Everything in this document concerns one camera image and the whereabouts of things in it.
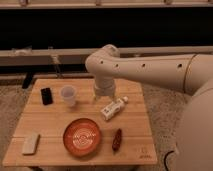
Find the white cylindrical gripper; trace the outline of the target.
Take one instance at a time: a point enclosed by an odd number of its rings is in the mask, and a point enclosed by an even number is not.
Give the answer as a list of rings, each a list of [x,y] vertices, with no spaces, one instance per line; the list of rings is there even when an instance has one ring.
[[[97,102],[102,96],[108,96],[113,103],[116,103],[116,86],[114,79],[108,77],[95,77],[94,81],[95,95],[93,97],[93,102]]]

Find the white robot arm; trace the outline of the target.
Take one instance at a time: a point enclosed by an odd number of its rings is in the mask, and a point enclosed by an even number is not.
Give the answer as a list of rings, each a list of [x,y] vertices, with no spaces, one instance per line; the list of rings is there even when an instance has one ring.
[[[116,78],[188,96],[173,140],[172,171],[213,171],[213,54],[122,58],[113,45],[85,61],[96,96],[113,96]]]

